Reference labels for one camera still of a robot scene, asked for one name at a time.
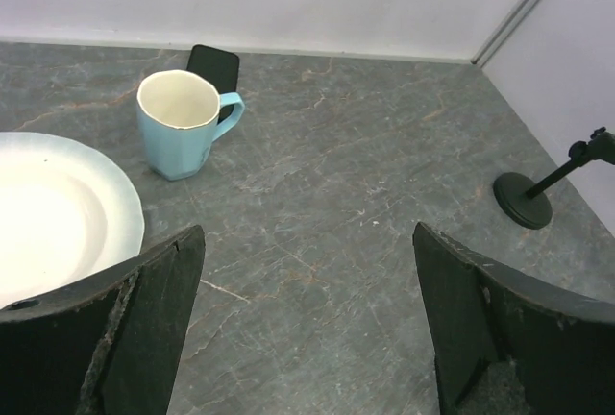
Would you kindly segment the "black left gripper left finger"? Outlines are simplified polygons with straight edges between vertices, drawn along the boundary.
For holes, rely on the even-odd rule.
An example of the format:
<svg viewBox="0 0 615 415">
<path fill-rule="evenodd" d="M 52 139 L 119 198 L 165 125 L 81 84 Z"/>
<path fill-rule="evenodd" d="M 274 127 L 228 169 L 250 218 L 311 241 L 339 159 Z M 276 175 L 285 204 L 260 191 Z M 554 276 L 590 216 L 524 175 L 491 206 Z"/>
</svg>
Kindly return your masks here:
<svg viewBox="0 0 615 415">
<path fill-rule="evenodd" d="M 205 251 L 194 225 L 3 308 L 2 413 L 166 413 Z"/>
</svg>

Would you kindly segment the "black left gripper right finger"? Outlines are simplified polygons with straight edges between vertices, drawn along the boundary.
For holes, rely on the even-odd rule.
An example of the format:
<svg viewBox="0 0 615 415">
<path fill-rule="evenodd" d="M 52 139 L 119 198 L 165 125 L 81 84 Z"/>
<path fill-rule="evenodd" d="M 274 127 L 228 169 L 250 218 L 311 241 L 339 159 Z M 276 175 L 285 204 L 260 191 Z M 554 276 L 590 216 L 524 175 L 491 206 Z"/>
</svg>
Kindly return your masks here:
<svg viewBox="0 0 615 415">
<path fill-rule="evenodd" d="M 443 414 L 511 360 L 533 414 L 614 411 L 614 306 L 474 252 L 420 222 L 413 248 Z"/>
</svg>

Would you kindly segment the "black round-base phone stand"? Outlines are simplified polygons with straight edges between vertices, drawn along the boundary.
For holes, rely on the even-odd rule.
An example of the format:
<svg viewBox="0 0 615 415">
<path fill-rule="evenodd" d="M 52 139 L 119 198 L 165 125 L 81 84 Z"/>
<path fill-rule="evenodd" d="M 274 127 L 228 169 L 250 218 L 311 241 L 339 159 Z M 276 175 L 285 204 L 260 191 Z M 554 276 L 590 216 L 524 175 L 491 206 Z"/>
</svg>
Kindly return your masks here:
<svg viewBox="0 0 615 415">
<path fill-rule="evenodd" d="M 526 175 L 506 172 L 493 182 L 493 192 L 501 210 L 515 223 L 530 230 L 545 228 L 553 218 L 545 191 L 578 168 L 594 160 L 614 164 L 614 134 L 606 127 L 594 131 L 588 142 L 574 143 L 569 160 L 543 180 L 535 183 Z"/>
</svg>

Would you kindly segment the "black smartphone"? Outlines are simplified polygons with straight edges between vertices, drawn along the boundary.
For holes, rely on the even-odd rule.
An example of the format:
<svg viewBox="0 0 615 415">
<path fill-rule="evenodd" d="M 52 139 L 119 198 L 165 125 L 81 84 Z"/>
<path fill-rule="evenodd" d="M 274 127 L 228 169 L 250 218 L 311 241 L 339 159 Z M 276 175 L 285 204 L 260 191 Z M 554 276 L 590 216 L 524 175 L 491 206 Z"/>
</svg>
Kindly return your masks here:
<svg viewBox="0 0 615 415">
<path fill-rule="evenodd" d="M 225 94 L 236 92 L 239 67 L 239 55 L 196 44 L 190 51 L 186 70 L 210 82 L 220 94 Z"/>
</svg>

